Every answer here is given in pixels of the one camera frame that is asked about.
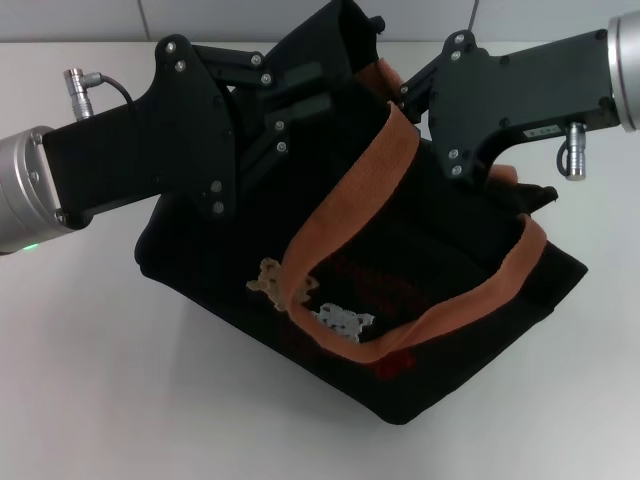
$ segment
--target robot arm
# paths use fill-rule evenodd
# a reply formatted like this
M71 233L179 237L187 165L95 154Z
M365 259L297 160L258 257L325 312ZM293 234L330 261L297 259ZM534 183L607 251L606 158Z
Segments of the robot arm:
M96 76L68 71L78 122L0 141L0 252L171 191L191 196L204 218L232 219L238 198L287 158L291 127L332 110L335 79L318 63L276 75L259 53L178 35L160 41L155 57L154 81L133 104L93 116L87 87ZM640 12L613 19L608 32L502 57L457 32L397 101L414 123L429 111L436 158L461 188L482 186L507 148L563 135L567 176L582 179L586 131L640 126ZM261 133L247 133L247 123Z

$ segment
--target red print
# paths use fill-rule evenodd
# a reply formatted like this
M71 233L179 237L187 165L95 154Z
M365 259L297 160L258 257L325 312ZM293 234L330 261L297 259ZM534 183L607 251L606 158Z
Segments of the red print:
M358 265L340 254L332 255L326 263L338 276L353 280L355 294L365 307L388 318L397 318L403 311L420 316L431 306L419 288L400 276Z
M367 365L381 380L391 380L399 373L415 367L416 359L409 350L392 352L377 362Z

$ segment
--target bag handle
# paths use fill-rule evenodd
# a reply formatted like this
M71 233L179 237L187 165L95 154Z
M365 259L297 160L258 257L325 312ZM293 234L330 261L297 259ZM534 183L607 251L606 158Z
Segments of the bag handle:
M392 103L391 114L369 148L311 214L282 261L280 295L291 320L323 348L358 363L444 335L492 313L512 300L546 246L544 231L526 215L524 230L500 269L486 282L439 303L413 322L366 343L351 342L318 322L295 300L295 292L320 262L353 238L389 200L419 145L413 125Z

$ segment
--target white print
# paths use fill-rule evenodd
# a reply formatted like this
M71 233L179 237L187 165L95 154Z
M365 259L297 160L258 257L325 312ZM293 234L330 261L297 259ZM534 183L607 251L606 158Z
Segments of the white print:
M333 303L325 303L319 312L311 312L331 330L341 337L360 343L360 333L367 325L371 325L374 316L368 313L355 313L345 310Z

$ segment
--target cable connector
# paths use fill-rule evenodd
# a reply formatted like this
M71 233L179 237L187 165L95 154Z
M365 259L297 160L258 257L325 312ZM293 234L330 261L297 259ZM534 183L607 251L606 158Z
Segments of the cable connector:
M129 92L113 78L103 75L100 72L91 72L86 75L79 68L72 68L64 72L64 79L67 90L71 96L71 106L77 121L93 117L93 106L89 99L88 89L108 83L118 90L131 109L134 108L133 99Z

